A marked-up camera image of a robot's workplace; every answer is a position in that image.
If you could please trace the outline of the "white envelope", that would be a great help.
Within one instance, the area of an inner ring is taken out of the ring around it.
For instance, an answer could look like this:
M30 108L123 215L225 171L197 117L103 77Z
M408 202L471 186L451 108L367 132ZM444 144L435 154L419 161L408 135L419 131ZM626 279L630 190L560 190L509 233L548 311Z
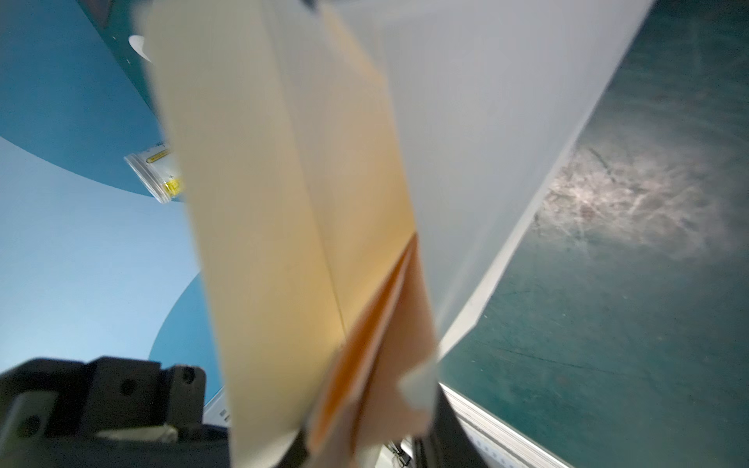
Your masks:
M440 351L478 323L647 1L320 1L385 75Z

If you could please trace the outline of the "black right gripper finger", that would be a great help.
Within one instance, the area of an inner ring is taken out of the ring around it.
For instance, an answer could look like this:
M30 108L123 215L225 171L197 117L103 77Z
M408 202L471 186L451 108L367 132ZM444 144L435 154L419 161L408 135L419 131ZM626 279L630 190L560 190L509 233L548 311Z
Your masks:
M488 468L468 438L442 387L428 432L414 440L417 468Z

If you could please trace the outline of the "pink lined letter paper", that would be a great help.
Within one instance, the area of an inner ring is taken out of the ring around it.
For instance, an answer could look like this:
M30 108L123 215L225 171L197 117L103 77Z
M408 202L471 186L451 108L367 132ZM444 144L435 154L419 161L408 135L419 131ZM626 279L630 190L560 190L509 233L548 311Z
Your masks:
M367 302L304 427L306 467L357 467L425 433L438 393L437 338L413 236Z

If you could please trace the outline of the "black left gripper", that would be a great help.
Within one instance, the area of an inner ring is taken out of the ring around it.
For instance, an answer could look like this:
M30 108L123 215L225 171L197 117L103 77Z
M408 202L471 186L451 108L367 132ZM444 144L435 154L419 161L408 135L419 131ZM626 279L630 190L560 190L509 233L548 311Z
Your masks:
M199 367L32 359L1 374L4 467L227 467Z

